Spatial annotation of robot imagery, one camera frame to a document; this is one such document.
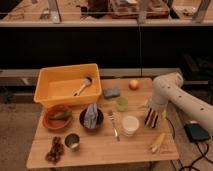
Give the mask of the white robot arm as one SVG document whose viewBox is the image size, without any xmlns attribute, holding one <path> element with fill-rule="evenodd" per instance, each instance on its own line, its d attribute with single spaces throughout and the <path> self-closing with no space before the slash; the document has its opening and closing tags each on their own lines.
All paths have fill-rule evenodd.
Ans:
<svg viewBox="0 0 213 171">
<path fill-rule="evenodd" d="M 171 101 L 213 135 L 213 106 L 182 90 L 183 77 L 178 72 L 157 76 L 152 85 L 151 110 L 162 113 Z"/>
</svg>

